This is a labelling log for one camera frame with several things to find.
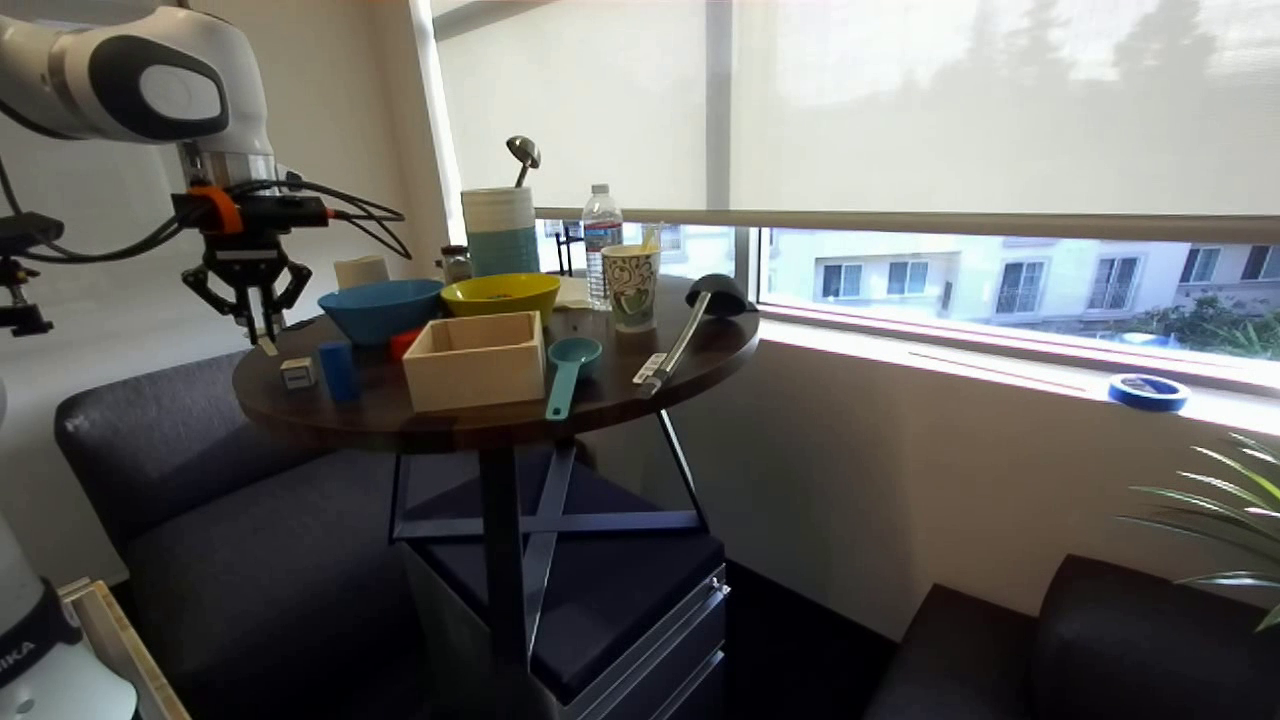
metal stand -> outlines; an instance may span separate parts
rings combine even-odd
[[[407,520],[403,515],[412,456],[397,456],[390,541],[484,538],[488,624],[499,717],[524,716],[529,659],[534,651],[559,533],[708,532],[689,462],[666,410],[658,411],[658,421],[694,505],[692,512],[564,515],[575,455],[573,441],[566,439],[556,445],[535,515],[521,514],[516,454],[506,447],[480,452],[481,518]],[[526,534],[530,536],[527,546],[522,542]]]

window sill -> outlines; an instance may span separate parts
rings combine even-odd
[[[877,337],[852,328],[836,329],[773,318],[762,319],[760,340],[1082,401],[1106,402],[1115,405],[1117,411],[1143,413],[1107,397],[1108,380],[1114,373],[1106,370],[1002,357],[913,340]],[[1190,400],[1176,415],[1254,434],[1274,434],[1280,427],[1280,401],[1275,398],[1196,384],[1190,388]]]

dark gray couch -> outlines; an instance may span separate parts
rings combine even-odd
[[[865,720],[1272,720],[1265,612],[1068,556],[1029,618],[934,585]]]
[[[196,720],[425,716],[421,630],[387,543],[393,457],[265,436],[232,393],[239,357],[58,407],[138,632]],[[466,455],[428,462],[475,473]]]

wooden box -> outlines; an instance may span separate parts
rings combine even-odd
[[[419,413],[547,396],[538,313],[433,320],[403,361]]]

table top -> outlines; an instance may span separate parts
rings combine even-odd
[[[356,348],[362,391],[356,402],[334,404],[323,382],[308,389],[285,389],[282,361],[311,356],[321,342],[344,340],[325,316],[282,332],[276,356],[268,356],[261,347],[252,350],[236,366],[232,382],[250,420],[312,445],[429,454],[549,442],[671,407],[714,387],[746,363],[759,340],[758,315],[705,318],[663,388],[648,400],[637,396],[640,386],[632,383],[636,372],[654,352],[669,350],[689,320],[685,293],[690,284],[692,281],[684,278],[660,278],[654,306],[658,328],[648,333],[616,333],[608,313],[552,314],[543,329],[547,347],[570,336],[591,337],[604,346],[595,374],[579,382],[570,416],[559,421],[544,418],[545,400],[415,413],[401,363],[390,360],[385,347]],[[548,363],[548,392],[553,372]]]

